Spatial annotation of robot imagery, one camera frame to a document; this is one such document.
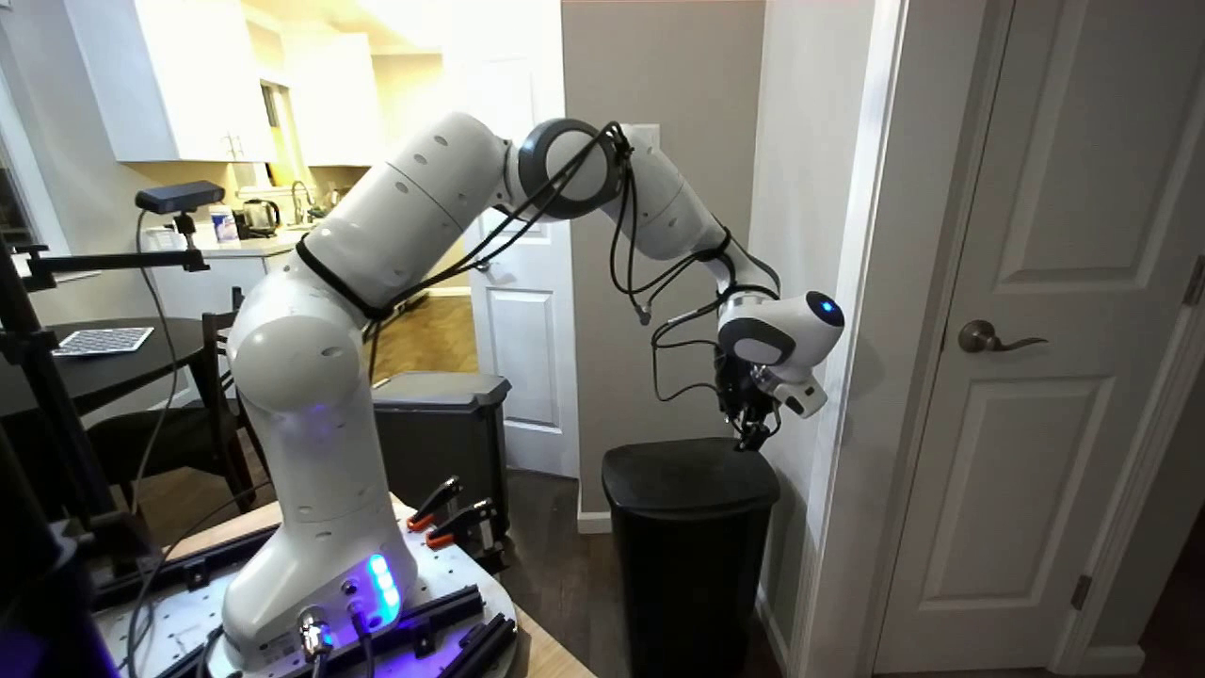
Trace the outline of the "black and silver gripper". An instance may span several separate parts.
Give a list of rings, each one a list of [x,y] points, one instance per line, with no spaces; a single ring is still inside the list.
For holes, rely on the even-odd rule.
[[[714,353],[718,412],[733,427],[739,454],[759,454],[778,435],[776,386],[768,371]]]

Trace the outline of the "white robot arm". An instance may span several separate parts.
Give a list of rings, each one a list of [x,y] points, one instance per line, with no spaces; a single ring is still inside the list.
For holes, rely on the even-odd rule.
[[[718,398],[733,428],[771,407],[826,402],[814,371],[843,334],[840,300],[783,295],[661,150],[616,120],[552,116],[506,140],[449,112],[361,175],[230,327],[235,390],[284,513],[222,600],[238,662],[266,659],[304,624],[346,647],[419,604],[374,402],[378,333],[489,213],[526,224],[602,213],[639,256],[713,270]]]

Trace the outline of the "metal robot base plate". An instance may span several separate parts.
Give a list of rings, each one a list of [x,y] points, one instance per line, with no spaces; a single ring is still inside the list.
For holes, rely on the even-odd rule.
[[[133,594],[94,624],[119,678],[511,678],[523,628],[508,593],[458,546],[413,541],[412,555],[412,587],[374,555],[331,604],[243,657],[219,628],[235,574]]]

